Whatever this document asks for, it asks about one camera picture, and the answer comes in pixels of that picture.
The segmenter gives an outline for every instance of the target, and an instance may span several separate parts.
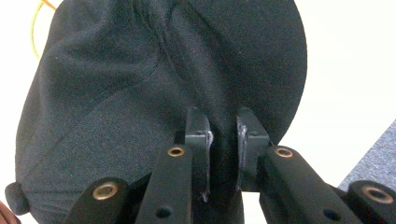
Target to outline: fabric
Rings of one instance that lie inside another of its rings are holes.
[[[215,139],[195,222],[243,222],[237,109],[251,108],[279,142],[306,57],[292,1],[64,0],[21,115],[16,186],[39,223],[62,222],[91,182],[149,173],[197,106]]]
[[[338,188],[345,191],[353,182],[371,180],[396,190],[396,120],[367,151]]]

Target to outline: yellow cable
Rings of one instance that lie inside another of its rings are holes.
[[[40,57],[38,56],[37,49],[35,48],[35,19],[37,19],[37,15],[40,12],[40,9],[43,7],[43,5],[46,5],[52,8],[53,10],[56,10],[56,7],[53,6],[47,0],[40,0],[40,2],[37,5],[37,8],[35,9],[35,14],[33,15],[32,23],[30,25],[30,44],[32,45],[33,54],[37,57],[37,59],[39,59]]]

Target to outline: gray carpet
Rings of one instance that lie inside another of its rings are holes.
[[[347,190],[357,180],[373,180],[396,191],[396,120],[340,184]]]

